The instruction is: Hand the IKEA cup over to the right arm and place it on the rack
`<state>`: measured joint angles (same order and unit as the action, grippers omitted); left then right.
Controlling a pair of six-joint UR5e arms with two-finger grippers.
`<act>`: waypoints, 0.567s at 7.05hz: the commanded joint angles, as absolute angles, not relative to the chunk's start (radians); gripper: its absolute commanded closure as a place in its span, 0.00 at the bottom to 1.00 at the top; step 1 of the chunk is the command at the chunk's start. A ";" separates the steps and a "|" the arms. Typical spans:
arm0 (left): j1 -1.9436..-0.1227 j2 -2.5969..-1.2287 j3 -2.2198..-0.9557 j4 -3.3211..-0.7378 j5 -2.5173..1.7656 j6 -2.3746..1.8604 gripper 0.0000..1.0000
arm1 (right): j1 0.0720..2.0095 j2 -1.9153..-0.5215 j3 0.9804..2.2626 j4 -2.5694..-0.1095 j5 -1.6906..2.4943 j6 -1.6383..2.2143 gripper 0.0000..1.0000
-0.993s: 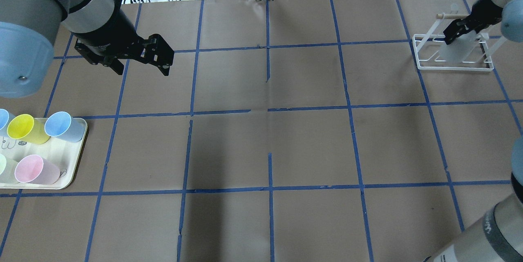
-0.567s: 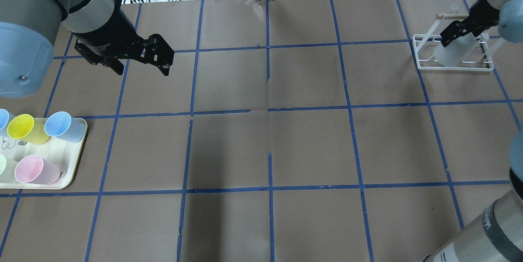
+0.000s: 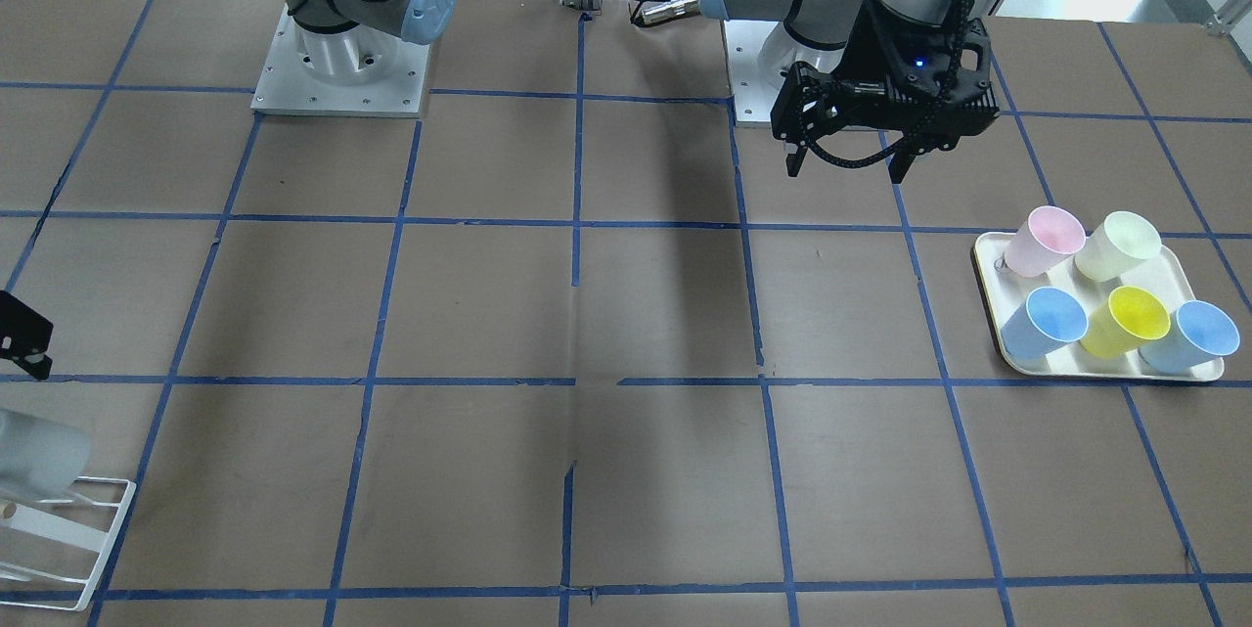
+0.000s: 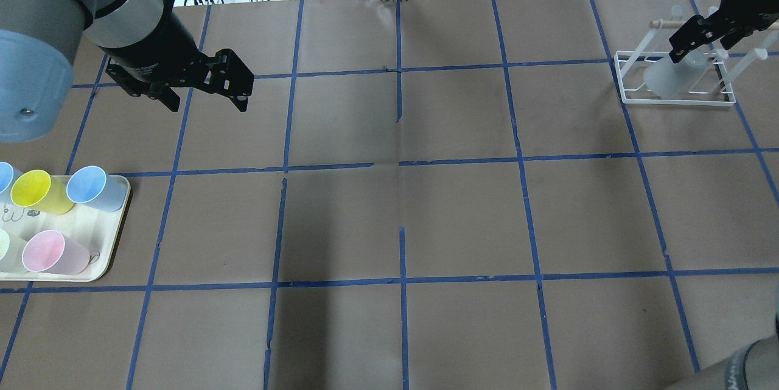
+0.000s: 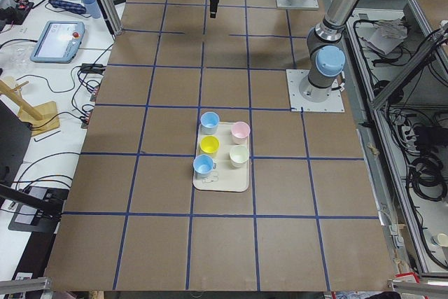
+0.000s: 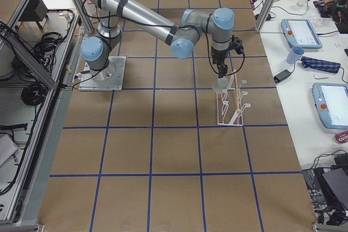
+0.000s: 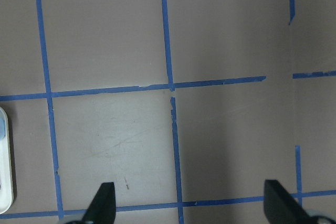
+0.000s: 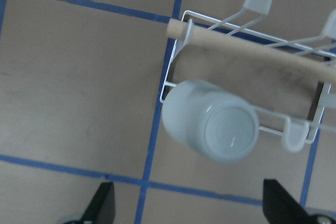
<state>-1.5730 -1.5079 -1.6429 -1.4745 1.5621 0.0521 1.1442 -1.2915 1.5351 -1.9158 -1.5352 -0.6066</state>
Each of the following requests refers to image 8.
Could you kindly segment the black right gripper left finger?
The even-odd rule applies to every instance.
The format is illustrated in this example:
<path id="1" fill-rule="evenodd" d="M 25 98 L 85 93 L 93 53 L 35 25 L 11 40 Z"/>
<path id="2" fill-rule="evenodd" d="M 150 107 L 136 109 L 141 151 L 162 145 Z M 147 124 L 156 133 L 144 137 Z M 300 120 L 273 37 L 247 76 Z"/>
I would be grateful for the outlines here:
<path id="1" fill-rule="evenodd" d="M 114 183 L 101 183 L 80 218 L 80 223 L 114 223 L 115 203 Z"/>

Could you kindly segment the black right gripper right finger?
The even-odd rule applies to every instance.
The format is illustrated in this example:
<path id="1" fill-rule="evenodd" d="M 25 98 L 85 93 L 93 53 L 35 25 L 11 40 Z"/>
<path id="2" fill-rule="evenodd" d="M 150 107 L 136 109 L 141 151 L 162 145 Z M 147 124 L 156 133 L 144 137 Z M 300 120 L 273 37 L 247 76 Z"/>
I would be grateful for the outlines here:
<path id="1" fill-rule="evenodd" d="M 268 223 L 315 223 L 315 220 L 275 179 L 264 179 L 263 214 Z"/>

